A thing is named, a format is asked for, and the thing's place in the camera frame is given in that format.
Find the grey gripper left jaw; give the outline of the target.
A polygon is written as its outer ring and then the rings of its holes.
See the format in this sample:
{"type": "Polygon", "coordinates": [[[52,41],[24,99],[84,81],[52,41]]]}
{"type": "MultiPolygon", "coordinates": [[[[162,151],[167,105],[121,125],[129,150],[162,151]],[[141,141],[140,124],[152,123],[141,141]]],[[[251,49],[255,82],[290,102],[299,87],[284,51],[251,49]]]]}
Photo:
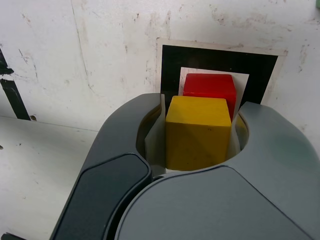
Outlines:
{"type": "Polygon", "coordinates": [[[160,93],[141,94],[100,128],[51,234],[53,240],[112,240],[132,199],[152,183],[145,138],[162,113],[160,93]]]}

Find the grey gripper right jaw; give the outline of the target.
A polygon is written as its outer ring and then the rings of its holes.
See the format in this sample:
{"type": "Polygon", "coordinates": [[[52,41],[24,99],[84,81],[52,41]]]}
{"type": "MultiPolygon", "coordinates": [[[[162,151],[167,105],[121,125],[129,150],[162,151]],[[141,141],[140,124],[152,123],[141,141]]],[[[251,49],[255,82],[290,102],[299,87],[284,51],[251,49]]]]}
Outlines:
{"type": "Polygon", "coordinates": [[[117,240],[317,240],[320,160],[274,109],[246,102],[239,152],[213,167],[164,174],[125,210],[117,240]]]}

